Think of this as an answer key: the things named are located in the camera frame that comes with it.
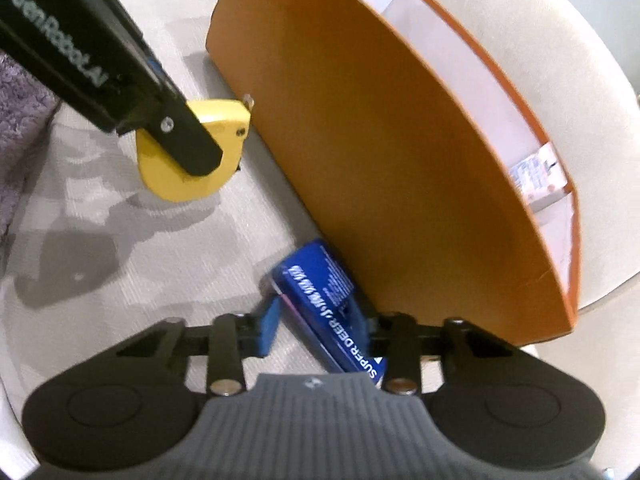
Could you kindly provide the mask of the yellow tape measure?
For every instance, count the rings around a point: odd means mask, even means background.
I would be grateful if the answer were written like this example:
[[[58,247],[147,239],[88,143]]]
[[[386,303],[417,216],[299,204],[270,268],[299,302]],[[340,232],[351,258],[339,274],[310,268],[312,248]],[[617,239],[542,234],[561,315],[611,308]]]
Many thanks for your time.
[[[172,106],[149,131],[136,131],[143,184],[174,203],[214,194],[239,169],[248,130],[250,110],[238,100]]]

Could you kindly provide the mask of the white cream tube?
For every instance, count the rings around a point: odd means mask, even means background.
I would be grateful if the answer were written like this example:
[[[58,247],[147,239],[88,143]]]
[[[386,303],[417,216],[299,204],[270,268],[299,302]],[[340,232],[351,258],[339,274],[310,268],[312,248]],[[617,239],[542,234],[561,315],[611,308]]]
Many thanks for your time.
[[[551,143],[544,144],[509,170],[522,199],[533,211],[541,211],[565,195],[567,177]]]

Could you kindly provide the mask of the purple fluffy blanket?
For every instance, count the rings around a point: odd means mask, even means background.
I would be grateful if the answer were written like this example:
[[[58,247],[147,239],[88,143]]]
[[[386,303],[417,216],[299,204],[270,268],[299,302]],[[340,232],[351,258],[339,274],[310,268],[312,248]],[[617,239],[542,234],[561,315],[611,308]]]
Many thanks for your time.
[[[1,239],[13,220],[58,98],[1,52]]]

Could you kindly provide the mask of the blue battery pack box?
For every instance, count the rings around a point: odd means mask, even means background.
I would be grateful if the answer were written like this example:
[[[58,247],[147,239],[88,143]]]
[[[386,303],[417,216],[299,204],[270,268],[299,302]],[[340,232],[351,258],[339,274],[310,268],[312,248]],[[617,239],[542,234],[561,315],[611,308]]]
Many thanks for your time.
[[[332,372],[364,373],[375,385],[386,362],[370,356],[371,323],[359,289],[323,240],[313,240],[284,258],[270,274],[298,330]]]

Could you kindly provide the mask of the orange storage box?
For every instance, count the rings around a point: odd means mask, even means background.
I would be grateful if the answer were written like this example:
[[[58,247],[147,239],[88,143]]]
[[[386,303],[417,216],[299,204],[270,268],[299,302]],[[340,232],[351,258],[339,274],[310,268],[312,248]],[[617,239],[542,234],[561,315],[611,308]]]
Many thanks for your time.
[[[508,170],[547,135],[436,0],[218,0],[206,48],[378,310],[511,344],[574,328],[573,185],[543,228]]]

